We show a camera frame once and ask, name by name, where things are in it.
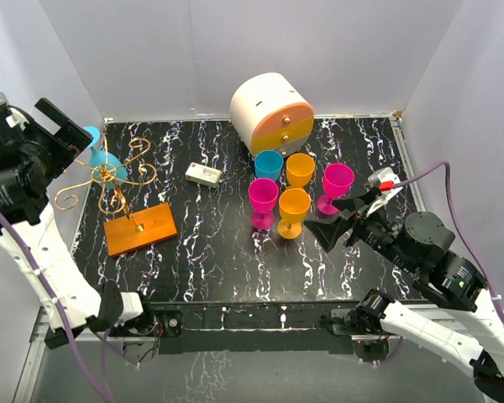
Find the pink wine glass front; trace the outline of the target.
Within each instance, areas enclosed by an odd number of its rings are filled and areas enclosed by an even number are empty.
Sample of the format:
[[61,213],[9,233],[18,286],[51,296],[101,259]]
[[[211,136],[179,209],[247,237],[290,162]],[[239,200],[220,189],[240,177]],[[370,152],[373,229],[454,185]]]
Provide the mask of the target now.
[[333,200],[349,191],[354,178],[354,172],[348,165],[342,163],[328,165],[322,179],[325,194],[318,198],[318,210],[328,216],[336,214],[339,210],[333,205]]

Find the pink wine glass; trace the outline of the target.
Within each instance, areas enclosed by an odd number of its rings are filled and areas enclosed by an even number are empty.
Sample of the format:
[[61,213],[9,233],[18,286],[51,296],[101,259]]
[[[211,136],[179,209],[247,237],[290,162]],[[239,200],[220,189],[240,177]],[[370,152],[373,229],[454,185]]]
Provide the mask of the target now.
[[259,178],[249,185],[248,195],[253,209],[251,224],[259,230],[270,228],[275,221],[273,210],[278,201],[278,185],[271,179]]
[[354,178],[354,172],[348,165],[342,163],[328,165],[322,179],[325,194],[318,198],[318,210],[328,216],[336,214],[339,210],[333,205],[333,200],[349,191]]

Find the blue wine glass back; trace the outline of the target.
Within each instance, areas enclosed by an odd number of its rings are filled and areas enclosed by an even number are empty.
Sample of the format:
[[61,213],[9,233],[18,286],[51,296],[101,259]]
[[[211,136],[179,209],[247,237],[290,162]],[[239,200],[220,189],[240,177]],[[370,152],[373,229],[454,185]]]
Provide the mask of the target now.
[[96,144],[101,138],[100,130],[93,126],[86,126],[83,129],[92,136],[92,141],[88,145],[91,151],[88,165],[91,168],[97,168],[99,165],[107,162],[108,170],[112,171],[112,175],[115,177],[116,182],[119,183],[119,185],[123,184],[124,181],[128,179],[128,174],[126,169],[122,166],[121,161],[112,153],[104,149],[96,148]]

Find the blue wine glass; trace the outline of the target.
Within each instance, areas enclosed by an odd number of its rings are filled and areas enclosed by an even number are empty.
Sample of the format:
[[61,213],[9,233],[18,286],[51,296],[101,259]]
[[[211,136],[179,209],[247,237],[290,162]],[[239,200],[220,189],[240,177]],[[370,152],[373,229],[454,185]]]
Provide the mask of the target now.
[[91,151],[88,165],[91,168],[97,168],[99,165],[107,162],[108,170],[112,171],[112,175],[115,177],[116,182],[119,183],[119,185],[123,184],[124,181],[128,179],[128,174],[126,169],[122,166],[121,161],[112,153],[104,149],[96,148],[96,144],[101,138],[100,130],[93,126],[86,126],[83,129],[92,136],[92,141],[88,145]]
[[255,176],[277,181],[281,176],[284,159],[282,155],[272,149],[259,152],[255,156]]

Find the yellow wine glass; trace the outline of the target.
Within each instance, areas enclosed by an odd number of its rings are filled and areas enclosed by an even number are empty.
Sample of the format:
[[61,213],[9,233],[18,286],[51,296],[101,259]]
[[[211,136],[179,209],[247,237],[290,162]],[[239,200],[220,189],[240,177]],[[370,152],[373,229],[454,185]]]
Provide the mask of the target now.
[[315,161],[308,154],[295,153],[286,160],[286,179],[290,187],[303,188],[312,179],[314,171]]
[[285,190],[279,199],[278,233],[284,239],[297,238],[302,232],[302,221],[311,206],[311,198],[299,187]]

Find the blue wine glass front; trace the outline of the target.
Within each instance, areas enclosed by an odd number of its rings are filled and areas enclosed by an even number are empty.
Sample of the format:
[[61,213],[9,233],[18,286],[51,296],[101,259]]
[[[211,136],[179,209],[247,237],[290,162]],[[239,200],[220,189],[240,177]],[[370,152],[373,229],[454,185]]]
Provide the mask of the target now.
[[282,155],[272,149],[259,152],[255,156],[255,176],[277,181],[281,176],[284,159]]

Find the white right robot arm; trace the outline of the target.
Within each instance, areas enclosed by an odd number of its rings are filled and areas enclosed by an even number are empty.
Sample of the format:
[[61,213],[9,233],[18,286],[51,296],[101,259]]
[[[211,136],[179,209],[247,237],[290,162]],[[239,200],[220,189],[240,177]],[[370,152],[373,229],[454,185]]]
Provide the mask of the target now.
[[334,334],[354,329],[408,339],[471,377],[484,396],[504,402],[504,314],[494,305],[487,279],[451,250],[455,235],[435,214],[414,212],[397,226],[387,220],[384,208],[375,207],[378,200],[378,191],[337,199],[338,215],[304,224],[326,252],[344,234],[347,247],[367,244],[412,275],[413,289],[434,308],[419,311],[370,290],[353,310],[331,311],[323,323]]

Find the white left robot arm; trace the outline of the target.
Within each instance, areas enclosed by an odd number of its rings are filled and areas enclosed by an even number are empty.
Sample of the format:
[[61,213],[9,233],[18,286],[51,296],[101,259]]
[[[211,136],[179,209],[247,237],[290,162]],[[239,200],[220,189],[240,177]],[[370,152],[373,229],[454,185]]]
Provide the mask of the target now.
[[123,326],[149,334],[157,316],[148,302],[137,292],[120,291],[113,280],[89,284],[60,235],[47,197],[49,184],[94,138],[47,98],[35,108],[58,125],[55,133],[0,92],[0,247],[49,317],[46,346],[65,345],[85,328],[105,332]]

